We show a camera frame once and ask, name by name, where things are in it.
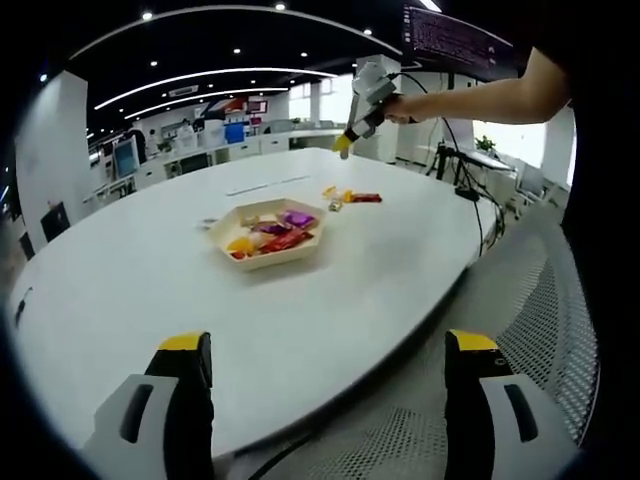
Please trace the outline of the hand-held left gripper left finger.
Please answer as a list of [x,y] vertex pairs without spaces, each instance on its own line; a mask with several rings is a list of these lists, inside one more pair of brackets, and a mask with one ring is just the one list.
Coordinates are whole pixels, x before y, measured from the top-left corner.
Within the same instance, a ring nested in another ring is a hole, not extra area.
[[82,455],[101,479],[213,479],[207,332],[173,336],[94,415]]

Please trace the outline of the person's right hand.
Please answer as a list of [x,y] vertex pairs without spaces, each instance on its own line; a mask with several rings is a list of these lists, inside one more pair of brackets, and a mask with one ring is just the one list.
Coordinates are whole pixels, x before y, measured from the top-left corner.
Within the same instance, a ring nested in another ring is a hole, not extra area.
[[414,124],[413,104],[406,95],[393,95],[384,106],[384,118],[399,125]]

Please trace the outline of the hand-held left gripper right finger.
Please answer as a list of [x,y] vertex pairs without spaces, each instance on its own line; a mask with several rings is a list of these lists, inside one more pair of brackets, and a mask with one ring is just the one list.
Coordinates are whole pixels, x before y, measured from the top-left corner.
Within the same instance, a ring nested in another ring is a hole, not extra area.
[[445,335],[447,479],[559,479],[579,455],[560,409],[489,337]]

